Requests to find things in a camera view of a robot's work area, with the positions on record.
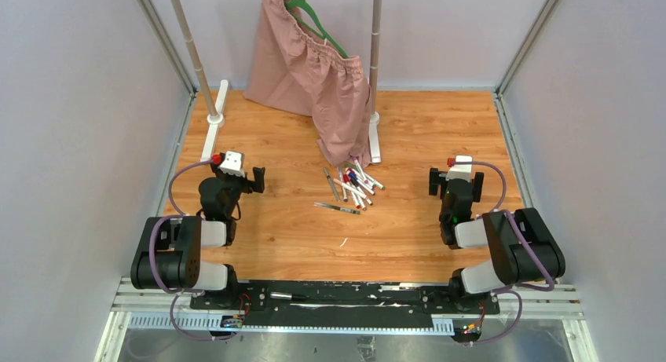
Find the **white marker green cap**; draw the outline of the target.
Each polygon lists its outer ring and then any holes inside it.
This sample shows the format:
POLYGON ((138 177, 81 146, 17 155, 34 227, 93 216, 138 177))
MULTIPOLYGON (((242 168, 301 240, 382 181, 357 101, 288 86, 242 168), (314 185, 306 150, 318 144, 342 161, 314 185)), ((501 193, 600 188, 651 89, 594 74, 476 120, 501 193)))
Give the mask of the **white marker green cap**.
POLYGON ((379 189, 381 189, 381 190, 385 190, 385 189, 386 189, 386 187, 385 187, 382 183, 380 183, 379 181, 377 181, 376 179, 374 179, 370 174, 368 174, 368 173, 365 172, 364 168, 362 167, 362 165, 360 164, 360 162, 359 162, 358 159, 354 159, 354 166, 355 166, 355 170, 356 170, 356 171, 358 172, 358 174, 364 179, 364 181, 365 181, 366 183, 368 183, 368 184, 370 184, 370 185, 372 185, 372 186, 374 186, 374 187, 377 187, 377 188, 379 188, 379 189))

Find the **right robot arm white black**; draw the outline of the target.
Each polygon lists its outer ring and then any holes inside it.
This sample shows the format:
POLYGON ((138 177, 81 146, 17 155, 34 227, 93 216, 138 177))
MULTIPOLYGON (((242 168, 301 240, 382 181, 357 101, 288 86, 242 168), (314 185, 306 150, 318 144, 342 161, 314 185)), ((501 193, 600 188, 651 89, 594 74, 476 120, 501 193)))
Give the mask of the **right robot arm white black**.
POLYGON ((472 214, 483 179, 482 173, 455 167, 429 172, 429 194, 441 200, 438 220, 444 244, 453 250, 486 247, 490 253, 488 260, 452 274, 448 301, 459 313, 468 313, 480 297, 500 289, 551 291, 566 269, 565 256, 537 209, 472 214))

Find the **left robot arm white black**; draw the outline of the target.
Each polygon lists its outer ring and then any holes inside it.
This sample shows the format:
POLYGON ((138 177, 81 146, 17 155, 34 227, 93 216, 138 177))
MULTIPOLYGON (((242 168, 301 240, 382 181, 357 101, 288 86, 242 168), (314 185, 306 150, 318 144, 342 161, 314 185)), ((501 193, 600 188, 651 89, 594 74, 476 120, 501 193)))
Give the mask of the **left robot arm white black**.
POLYGON ((202 249, 228 247, 241 219, 240 197, 263 193, 265 168, 252 169, 252 180, 222 171, 209 159, 193 163, 174 176, 198 166, 209 166, 214 175, 199 184, 200 209, 193 215, 150 217, 145 222, 130 267, 130 279, 139 290, 160 289, 168 294, 210 291, 210 299, 221 309, 232 309, 240 301, 240 288, 229 264, 204 261, 202 249))

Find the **white marker red cap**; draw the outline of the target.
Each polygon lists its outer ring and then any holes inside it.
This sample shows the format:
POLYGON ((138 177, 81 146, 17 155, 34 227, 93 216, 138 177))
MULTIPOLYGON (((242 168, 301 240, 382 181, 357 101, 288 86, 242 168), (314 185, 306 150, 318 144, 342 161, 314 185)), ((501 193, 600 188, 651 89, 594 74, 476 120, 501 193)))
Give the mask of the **white marker red cap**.
POLYGON ((342 175, 342 181, 346 184, 346 189, 350 193, 356 208, 361 209, 362 208, 362 202, 357 197, 357 194, 355 193, 355 191, 350 190, 351 185, 350 185, 350 182, 349 182, 349 178, 345 174, 342 175))

